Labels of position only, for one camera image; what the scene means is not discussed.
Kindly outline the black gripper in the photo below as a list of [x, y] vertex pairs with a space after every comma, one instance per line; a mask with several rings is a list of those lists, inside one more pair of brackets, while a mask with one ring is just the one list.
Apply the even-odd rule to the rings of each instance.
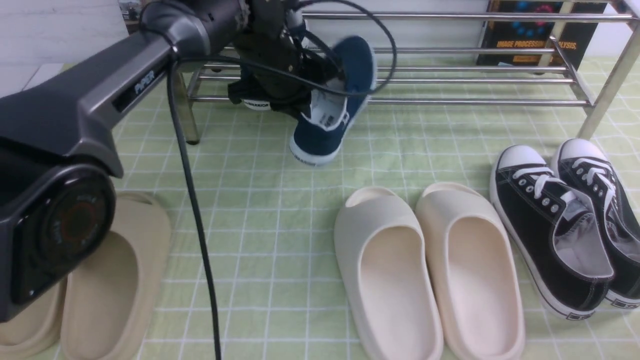
[[298, 117], [310, 109], [312, 84], [340, 76], [338, 55], [306, 28], [297, 0], [249, 0], [249, 25], [233, 41], [240, 78], [253, 75], [270, 110]]

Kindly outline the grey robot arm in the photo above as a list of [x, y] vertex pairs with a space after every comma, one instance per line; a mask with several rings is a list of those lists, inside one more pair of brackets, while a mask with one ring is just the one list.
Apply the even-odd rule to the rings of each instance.
[[112, 130], [179, 64], [232, 44], [265, 96], [293, 105], [320, 78], [288, 16], [299, 0], [156, 0], [137, 32], [1, 99], [1, 321], [9, 322], [101, 245], [124, 170]]

